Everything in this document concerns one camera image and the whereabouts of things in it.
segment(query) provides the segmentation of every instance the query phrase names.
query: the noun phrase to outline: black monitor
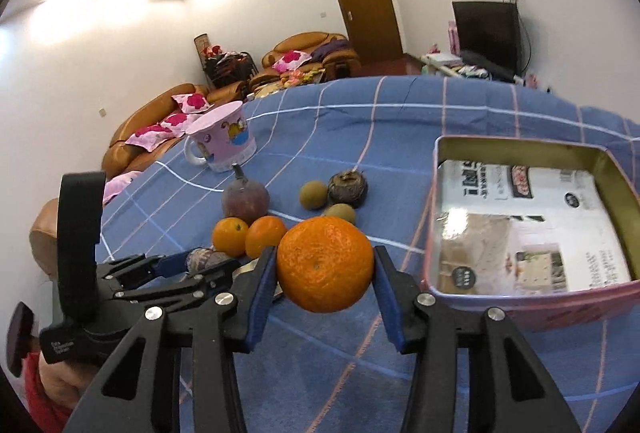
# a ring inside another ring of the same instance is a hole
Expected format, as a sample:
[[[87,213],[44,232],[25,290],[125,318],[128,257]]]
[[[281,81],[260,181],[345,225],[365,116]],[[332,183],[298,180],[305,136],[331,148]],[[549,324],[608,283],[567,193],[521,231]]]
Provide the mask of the black monitor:
[[[460,50],[471,50],[520,75],[523,69],[518,8],[501,1],[454,1]]]

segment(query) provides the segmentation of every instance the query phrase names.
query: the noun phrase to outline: orange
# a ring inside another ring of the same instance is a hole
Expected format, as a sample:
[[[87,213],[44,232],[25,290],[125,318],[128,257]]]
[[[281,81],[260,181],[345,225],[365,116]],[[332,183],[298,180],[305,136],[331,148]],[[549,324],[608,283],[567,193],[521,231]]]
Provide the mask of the orange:
[[[238,257],[244,254],[244,240],[249,226],[239,218],[225,218],[213,228],[211,241],[216,251]]]
[[[263,216],[255,220],[249,227],[244,241],[246,255],[252,259],[260,257],[265,247],[277,247],[287,233],[287,227],[277,216]]]
[[[283,292],[296,305],[310,312],[337,312],[366,292],[373,248],[346,220],[316,216],[282,238],[276,269]]]

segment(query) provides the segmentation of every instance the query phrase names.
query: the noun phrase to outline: blue tablecloth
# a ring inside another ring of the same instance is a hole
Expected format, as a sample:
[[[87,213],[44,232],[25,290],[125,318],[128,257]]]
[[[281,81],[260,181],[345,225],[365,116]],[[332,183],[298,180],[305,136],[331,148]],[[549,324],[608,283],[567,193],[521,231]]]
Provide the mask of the blue tablecloth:
[[[298,203],[299,187],[358,163],[370,186],[358,226],[411,273],[422,263],[432,152],[441,134],[603,145],[638,189],[638,124],[500,83],[420,76],[342,79],[286,90],[244,109],[258,145],[244,170],[267,185],[274,214],[289,226],[311,217],[315,213]],[[183,146],[174,146],[106,207],[99,261],[210,245],[211,229],[222,217],[220,193],[230,176],[188,164]],[[640,308],[526,335],[583,431],[603,432],[640,380]],[[188,432],[193,415],[184,357],[180,419]],[[414,356],[397,354],[386,339],[371,289],[356,305],[332,315],[280,302],[255,352],[236,356],[248,430],[399,431],[413,363]],[[460,371],[456,431],[462,432],[468,404],[464,358]]]

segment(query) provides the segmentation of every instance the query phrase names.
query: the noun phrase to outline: screw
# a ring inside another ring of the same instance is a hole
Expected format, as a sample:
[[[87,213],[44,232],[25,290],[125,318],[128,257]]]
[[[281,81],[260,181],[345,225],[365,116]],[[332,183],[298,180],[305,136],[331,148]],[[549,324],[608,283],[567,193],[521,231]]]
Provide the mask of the screw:
[[[418,294],[418,297],[416,299],[420,305],[424,305],[426,307],[431,307],[436,304],[436,298],[433,296],[433,294],[429,294],[428,292]]]
[[[218,305],[230,305],[234,302],[234,295],[229,292],[220,292],[216,295],[216,303]]]
[[[504,319],[504,310],[498,307],[491,307],[487,310],[486,314],[489,316],[489,319],[494,321],[502,321]]]
[[[160,307],[149,307],[146,309],[145,318],[149,321],[155,321],[160,316],[162,316],[162,308]]]

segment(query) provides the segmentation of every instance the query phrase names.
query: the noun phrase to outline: floor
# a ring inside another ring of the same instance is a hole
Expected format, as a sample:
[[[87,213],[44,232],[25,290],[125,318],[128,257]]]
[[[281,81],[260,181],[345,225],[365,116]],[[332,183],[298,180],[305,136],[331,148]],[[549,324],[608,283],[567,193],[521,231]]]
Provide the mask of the floor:
[[[406,56],[394,61],[363,64],[357,76],[419,76],[421,70],[422,65],[420,61]]]

